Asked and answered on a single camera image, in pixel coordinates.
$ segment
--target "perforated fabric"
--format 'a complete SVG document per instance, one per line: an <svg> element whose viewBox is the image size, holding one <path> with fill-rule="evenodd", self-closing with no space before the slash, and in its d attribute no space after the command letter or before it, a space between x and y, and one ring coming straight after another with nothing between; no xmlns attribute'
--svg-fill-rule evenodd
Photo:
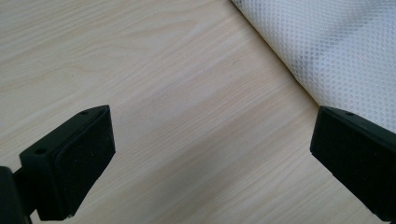
<svg viewBox="0 0 396 224"><path fill-rule="evenodd" d="M396 133L395 0L233 0L320 105Z"/></svg>

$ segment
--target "table surface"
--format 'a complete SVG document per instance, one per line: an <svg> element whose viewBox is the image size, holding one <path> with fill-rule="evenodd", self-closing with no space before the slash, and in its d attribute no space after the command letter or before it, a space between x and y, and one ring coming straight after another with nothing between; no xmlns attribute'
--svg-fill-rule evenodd
<svg viewBox="0 0 396 224"><path fill-rule="evenodd" d="M63 223L381 223L312 157L318 105L229 0L0 1L0 52L14 172L111 107L117 153Z"/></svg>

